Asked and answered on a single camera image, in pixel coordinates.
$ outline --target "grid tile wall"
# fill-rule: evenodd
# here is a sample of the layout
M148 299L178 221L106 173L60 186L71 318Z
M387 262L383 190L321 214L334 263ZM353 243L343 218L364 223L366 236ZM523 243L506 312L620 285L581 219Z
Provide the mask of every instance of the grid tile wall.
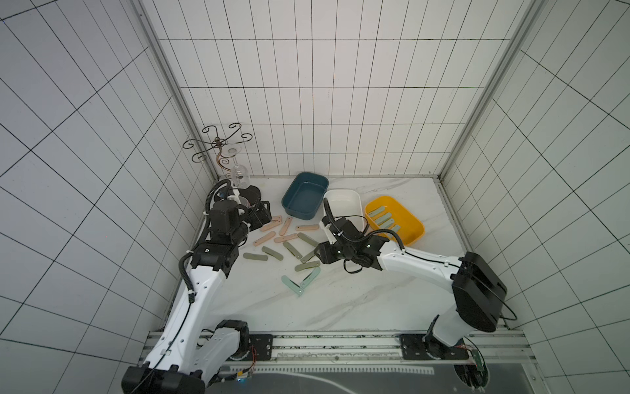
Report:
M556 394L630 385L629 7L550 1L444 181Z
M524 0L143 0L199 128L255 175L435 174Z
M127 1L0 7L3 393L117 393L210 178Z

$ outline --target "white marble tabletop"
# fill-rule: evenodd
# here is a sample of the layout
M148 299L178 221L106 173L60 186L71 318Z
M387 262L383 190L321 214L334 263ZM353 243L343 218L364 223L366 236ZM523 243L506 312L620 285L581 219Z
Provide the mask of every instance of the white marble tabletop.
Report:
M280 200L292 179L254 178L263 199L271 203L272 215L287 217ZM413 247L442 255L463 255L464 250L447 217L431 178L331 178L328 190L349 188L361 196L363 207L380 195L390 195L404 205L424 225L425 235ZM310 221L293 219L287 232L295 226L316 224L323 217L323 208ZM281 243L267 241L262 246L282 253L278 261L244 259L244 252L262 254L262 246L253 242L263 236L252 231L239 250L227 281L219 290L207 313L206 327L215 327L225 318L248 322L251 331L295 330L426 330L436 314L444 312L452 302L443 289L398 272L363 269L351 275L343 270L343 262L322 265L321 273L298 296L280 278L287 275L299 284L311 272L296 272L300 262ZM306 232L318 241L326 240L321 230ZM313 247L296 239L291 243L302 253ZM356 265L349 262L348 269Z

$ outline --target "yellow plastic tray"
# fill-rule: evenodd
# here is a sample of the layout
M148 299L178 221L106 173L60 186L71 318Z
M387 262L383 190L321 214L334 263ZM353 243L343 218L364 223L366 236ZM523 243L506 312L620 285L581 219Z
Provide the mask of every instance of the yellow plastic tray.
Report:
M375 217L370 217L368 215L370 212L375 211L380 207L385 207L385 211L381 212ZM394 225L398 224L400 226L400 230L398 230L398 235L405 245L411 245L415 241L418 241L420 238L422 238L422 236L425 234L424 224L422 224L421 221L419 221L414 215L407 211L407 208L403 207L402 204L396 201L396 199L393 197L382 195L376 200L369 202L365 206L365 217L367 218L367 222L370 224L370 227L372 229L379 228L374 220L387 214L388 212L392 214L392 219L394 219L395 222Z

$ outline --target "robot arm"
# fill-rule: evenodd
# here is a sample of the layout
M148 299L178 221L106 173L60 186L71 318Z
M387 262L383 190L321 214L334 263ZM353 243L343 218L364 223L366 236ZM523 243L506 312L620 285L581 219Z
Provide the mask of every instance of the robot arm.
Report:
M213 188L209 198L215 192ZM240 215L244 206L233 200L219 200L212 209L207 205L207 225L194 251L189 251L180 260L180 272L186 286L180 286L164 334L145 363L140 367L129 367L125 373L122 380L125 394L202 394L206 388L204 381L212 382L227 359L246 355L249 330L245 322L224 320L200 348L197 348L197 339L203 328L203 314L238 258L238 245L247 237L248 225L244 218L250 218L255 211L264 211L264 218L259 217L251 229L271 219L268 204L263 208L256 203L255 207L249 211L245 209L244 215ZM479 255L468 252L461 258L445 257L405 248L398 235L386 229L364 236L345 217L333 217L326 199L324 208L326 217L321 226L329 241L320 243L316 253L322 263L352 260L363 267L422 278L453 294L452 306L433 319L423 338L429 355L442 359L473 330L493 332L496 329L507 290ZM397 241L377 233L389 233Z
M318 256L324 264L351 260L362 267L398 271L431 282L453 295L452 306L437 315L424 336L427 353L437 359L472 331L494 332L507 288L481 256L467 252L446 257L405 248L399 236L378 229L364 236L345 217L333 216L324 199L324 228L329 242L320 243ZM396 241L377 234L389 234Z

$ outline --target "black mounting plate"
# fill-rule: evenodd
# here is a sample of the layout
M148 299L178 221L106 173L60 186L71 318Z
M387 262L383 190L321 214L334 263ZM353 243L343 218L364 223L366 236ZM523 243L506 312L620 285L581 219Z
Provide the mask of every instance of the black mounting plate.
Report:
M256 361L269 361L272 359L273 335L272 334L250 334L249 344L256 349ZM251 350L247 352L243 361L251 361Z
M405 360L433 360L425 350L422 338L425 334L401 334L400 348L403 351ZM451 348L450 352L444 355L445 360L468 360L468 352L464 349Z

